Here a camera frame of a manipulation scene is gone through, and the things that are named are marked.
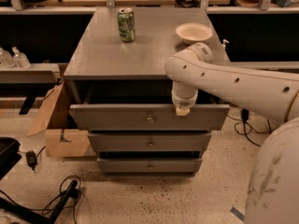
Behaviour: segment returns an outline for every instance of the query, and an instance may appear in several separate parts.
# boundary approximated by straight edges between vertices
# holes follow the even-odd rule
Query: soda can
[[[135,40],[134,12],[130,8],[121,8],[118,12],[119,33],[122,41]]]

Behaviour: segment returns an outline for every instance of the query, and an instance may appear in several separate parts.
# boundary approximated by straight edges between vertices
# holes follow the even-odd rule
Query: bowl
[[[187,45],[208,40],[213,36],[213,31],[200,23],[185,23],[177,27],[177,35]]]

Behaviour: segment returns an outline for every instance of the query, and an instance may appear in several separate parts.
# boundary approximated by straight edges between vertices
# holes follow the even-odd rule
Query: robotic arm
[[[184,116],[197,89],[284,123],[263,143],[253,165],[246,224],[298,224],[299,75],[212,64],[210,48],[197,43],[174,54],[165,65],[173,80],[172,99]]]

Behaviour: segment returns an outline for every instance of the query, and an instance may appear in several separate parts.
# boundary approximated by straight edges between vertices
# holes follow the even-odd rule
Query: floor
[[[0,101],[0,135],[17,139],[22,152],[38,153],[45,146],[45,134],[26,137],[38,105],[27,115],[19,116],[20,105],[21,100]],[[240,111],[232,107],[229,115],[239,119]],[[222,130],[213,132],[203,164],[195,176],[107,176],[99,170],[95,157],[51,158],[43,150],[35,171],[27,166],[22,153],[23,158],[1,180],[0,190],[21,205],[44,208],[59,193],[64,179],[77,175],[82,179],[82,196],[75,208],[78,224],[240,224],[243,221],[231,210],[245,213],[250,170],[259,148],[235,131],[236,122],[227,118]],[[267,130],[266,119],[257,115],[250,114],[249,123],[256,130]],[[266,136],[249,134],[258,144]],[[27,223],[0,211],[0,224],[9,223],[4,217],[11,223]],[[65,209],[56,223],[75,223],[72,208]]]

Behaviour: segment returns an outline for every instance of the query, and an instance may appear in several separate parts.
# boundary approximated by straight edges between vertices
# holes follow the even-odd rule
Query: drawer handle
[[[154,117],[152,117],[152,116],[148,116],[147,117],[147,122],[148,123],[153,123],[155,121],[155,118]]]
[[[154,147],[155,146],[155,144],[153,144],[153,143],[148,143],[148,147]]]

